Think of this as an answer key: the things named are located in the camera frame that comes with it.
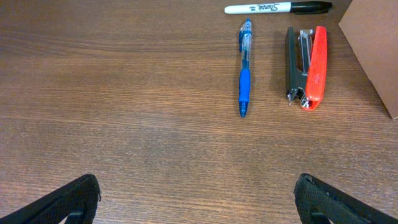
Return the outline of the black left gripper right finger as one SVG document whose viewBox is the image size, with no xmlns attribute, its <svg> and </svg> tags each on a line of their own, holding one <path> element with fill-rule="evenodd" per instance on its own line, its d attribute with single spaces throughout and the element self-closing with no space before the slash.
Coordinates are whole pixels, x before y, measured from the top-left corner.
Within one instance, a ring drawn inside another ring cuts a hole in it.
<svg viewBox="0 0 398 224">
<path fill-rule="evenodd" d="M 294 188 L 295 205 L 302 223 L 397 224 L 397 219 L 303 173 Z"/>
</svg>

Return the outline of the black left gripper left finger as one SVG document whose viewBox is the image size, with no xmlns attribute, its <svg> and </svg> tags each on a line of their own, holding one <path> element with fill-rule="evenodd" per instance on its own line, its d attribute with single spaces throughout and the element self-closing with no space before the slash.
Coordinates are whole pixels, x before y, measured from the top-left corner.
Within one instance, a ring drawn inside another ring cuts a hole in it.
<svg viewBox="0 0 398 224">
<path fill-rule="evenodd" d="M 1 218 L 1 224 L 92 224 L 101 200 L 93 174 L 85 174 L 25 207 Z"/>
</svg>

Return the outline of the blue ballpoint pen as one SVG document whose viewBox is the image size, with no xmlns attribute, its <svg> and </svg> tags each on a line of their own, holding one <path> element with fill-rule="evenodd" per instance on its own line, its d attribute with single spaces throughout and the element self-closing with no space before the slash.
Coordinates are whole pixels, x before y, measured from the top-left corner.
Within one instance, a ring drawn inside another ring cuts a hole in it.
<svg viewBox="0 0 398 224">
<path fill-rule="evenodd" d="M 251 92 L 251 47 L 252 47 L 252 22 L 246 19 L 239 31 L 239 51 L 241 53 L 241 71 L 239 74 L 239 114 L 244 118 L 248 112 Z"/>
</svg>

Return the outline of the brown cardboard box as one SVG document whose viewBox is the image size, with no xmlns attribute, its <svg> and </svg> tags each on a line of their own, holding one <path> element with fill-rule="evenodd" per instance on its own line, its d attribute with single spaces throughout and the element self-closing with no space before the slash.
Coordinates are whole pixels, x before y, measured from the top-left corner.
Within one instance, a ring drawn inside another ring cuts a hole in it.
<svg viewBox="0 0 398 224">
<path fill-rule="evenodd" d="M 392 119 L 397 119 L 397 0 L 352 0 L 339 22 Z"/>
</svg>

